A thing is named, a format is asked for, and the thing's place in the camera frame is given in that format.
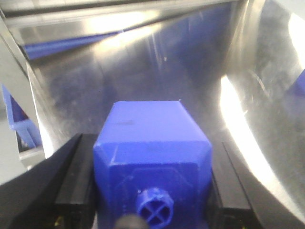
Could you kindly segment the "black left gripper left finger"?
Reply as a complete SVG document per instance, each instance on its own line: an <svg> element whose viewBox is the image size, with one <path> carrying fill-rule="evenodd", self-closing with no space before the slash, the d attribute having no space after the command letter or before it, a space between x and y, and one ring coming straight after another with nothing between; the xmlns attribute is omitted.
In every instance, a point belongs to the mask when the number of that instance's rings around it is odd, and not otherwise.
<svg viewBox="0 0 305 229"><path fill-rule="evenodd" d="M2 229L90 229L95 218L94 134L77 134L51 157L1 185Z"/></svg>

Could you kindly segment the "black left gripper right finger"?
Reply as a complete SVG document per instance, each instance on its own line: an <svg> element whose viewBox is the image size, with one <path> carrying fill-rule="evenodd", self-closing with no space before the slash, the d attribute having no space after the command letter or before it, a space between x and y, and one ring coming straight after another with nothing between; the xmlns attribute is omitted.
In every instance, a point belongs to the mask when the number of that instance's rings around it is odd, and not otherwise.
<svg viewBox="0 0 305 229"><path fill-rule="evenodd" d="M230 142L218 142L213 147L209 227L301 229L303 223L254 177Z"/></svg>

